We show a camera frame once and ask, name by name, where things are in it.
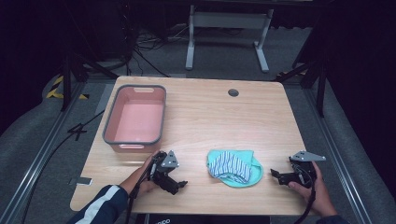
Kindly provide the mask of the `person's right hand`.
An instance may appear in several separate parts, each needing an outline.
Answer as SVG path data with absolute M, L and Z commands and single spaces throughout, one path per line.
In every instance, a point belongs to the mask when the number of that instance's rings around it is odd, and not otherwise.
M 312 162 L 317 179 L 315 181 L 316 199 L 312 203 L 312 209 L 317 212 L 321 217 L 330 217 L 337 215 L 337 211 L 332 204 L 331 197 L 325 186 L 322 173 L 317 164 Z M 305 188 L 296 182 L 289 182 L 288 187 L 299 193 L 306 202 L 311 196 L 311 189 Z

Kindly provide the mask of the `pink basin with grey rim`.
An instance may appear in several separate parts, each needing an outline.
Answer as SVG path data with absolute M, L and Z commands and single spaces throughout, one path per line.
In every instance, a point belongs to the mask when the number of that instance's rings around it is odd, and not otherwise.
M 160 148 L 166 103 L 161 85 L 122 85 L 109 110 L 103 139 L 119 153 L 150 153 Z

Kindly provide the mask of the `person's left hand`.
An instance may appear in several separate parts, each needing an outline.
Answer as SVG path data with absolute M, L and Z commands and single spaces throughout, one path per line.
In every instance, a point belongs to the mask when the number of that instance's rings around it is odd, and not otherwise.
M 156 188 L 156 184 L 152 181 L 148 181 L 143 174 L 149 167 L 152 158 L 159 153 L 159 150 L 153 152 L 143 163 L 143 165 L 133 171 L 125 180 L 120 183 L 120 187 L 123 188 L 128 194 L 132 192 L 136 185 L 139 186 L 139 194 L 146 193 Z

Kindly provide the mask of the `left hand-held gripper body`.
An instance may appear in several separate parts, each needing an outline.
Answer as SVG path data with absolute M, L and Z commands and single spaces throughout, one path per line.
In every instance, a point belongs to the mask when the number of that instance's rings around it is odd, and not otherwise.
M 168 153 L 159 152 L 152 158 L 150 180 L 161 189 L 170 193 L 170 189 L 178 188 L 178 182 L 169 176 L 169 173 L 179 166 L 173 150 Z

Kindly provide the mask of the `black metal stand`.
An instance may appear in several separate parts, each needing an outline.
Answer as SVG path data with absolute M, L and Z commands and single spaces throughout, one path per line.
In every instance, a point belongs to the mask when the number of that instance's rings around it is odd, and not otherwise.
M 89 76 L 84 68 L 84 64 L 89 65 L 93 70 L 111 79 L 117 79 L 119 77 L 99 63 L 90 61 L 83 56 L 76 54 L 74 51 L 68 52 L 64 58 L 64 99 L 62 111 L 65 111 L 72 101 L 72 77 L 75 77 L 77 82 L 86 82 L 88 80 Z
M 284 82 L 298 74 L 305 72 L 303 79 L 300 81 L 300 86 L 303 89 L 311 89 L 315 83 L 318 83 L 317 97 L 316 97 L 316 109 L 318 114 L 323 118 L 323 104 L 324 94 L 326 86 L 326 69 L 322 60 L 304 63 L 292 69 L 289 72 L 281 72 L 276 76 L 274 82 Z

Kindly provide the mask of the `white metal desk frame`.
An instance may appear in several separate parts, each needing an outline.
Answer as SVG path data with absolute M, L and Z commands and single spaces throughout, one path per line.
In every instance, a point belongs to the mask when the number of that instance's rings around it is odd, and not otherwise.
M 260 30 L 261 37 L 253 43 L 261 70 L 264 73 L 269 72 L 269 66 L 266 61 L 263 44 L 267 36 L 274 11 L 269 9 L 264 14 L 248 13 L 226 13 L 226 12 L 203 12 L 197 11 L 194 5 L 190 6 L 189 15 L 189 44 L 185 68 L 193 68 L 194 59 L 194 29 L 195 28 L 234 28 Z

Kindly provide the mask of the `grey tape piece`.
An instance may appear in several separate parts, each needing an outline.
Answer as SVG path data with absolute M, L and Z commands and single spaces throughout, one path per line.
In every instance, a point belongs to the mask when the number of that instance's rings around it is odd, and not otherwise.
M 71 178 L 69 181 L 69 185 L 81 185 L 81 186 L 89 186 L 92 183 L 92 179 L 88 177 L 75 177 Z

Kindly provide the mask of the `black device with white print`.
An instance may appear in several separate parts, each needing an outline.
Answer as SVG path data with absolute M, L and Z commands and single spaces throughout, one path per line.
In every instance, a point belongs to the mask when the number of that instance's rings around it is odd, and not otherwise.
M 135 224 L 271 224 L 268 216 L 139 214 Z

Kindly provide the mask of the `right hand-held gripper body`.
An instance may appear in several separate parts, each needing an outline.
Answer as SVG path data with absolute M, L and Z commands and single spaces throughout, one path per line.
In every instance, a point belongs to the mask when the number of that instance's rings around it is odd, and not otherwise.
M 311 188 L 317 179 L 313 161 L 325 161 L 325 156 L 320 156 L 308 151 L 299 151 L 289 157 L 292 173 L 282 174 L 282 177 L 289 178 L 290 182 L 296 182 L 305 188 Z

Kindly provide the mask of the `yellow black hazard tape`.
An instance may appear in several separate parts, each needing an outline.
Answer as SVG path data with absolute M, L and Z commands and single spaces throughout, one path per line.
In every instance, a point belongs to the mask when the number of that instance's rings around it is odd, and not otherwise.
M 64 81 L 64 77 L 59 75 L 55 81 L 53 82 L 49 92 L 47 93 L 47 98 L 58 98 L 63 99 L 64 95 L 58 92 L 58 88 L 60 87 L 61 83 Z

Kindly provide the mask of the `black tape mark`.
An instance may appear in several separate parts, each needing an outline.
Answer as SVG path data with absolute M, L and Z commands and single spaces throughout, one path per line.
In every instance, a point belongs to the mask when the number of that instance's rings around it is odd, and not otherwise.
M 73 128 L 71 128 L 70 130 L 68 130 L 67 132 L 70 133 L 71 135 L 75 135 L 75 140 L 78 141 L 80 136 L 86 132 L 86 130 L 84 129 L 85 125 L 82 123 L 79 123 L 78 125 L 74 126 Z

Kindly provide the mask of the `teal and striped cloth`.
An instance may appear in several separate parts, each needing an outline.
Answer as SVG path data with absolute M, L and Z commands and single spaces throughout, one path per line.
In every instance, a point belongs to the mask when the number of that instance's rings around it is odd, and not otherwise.
M 206 157 L 209 174 L 232 188 L 248 188 L 262 180 L 263 168 L 253 150 L 212 149 Z

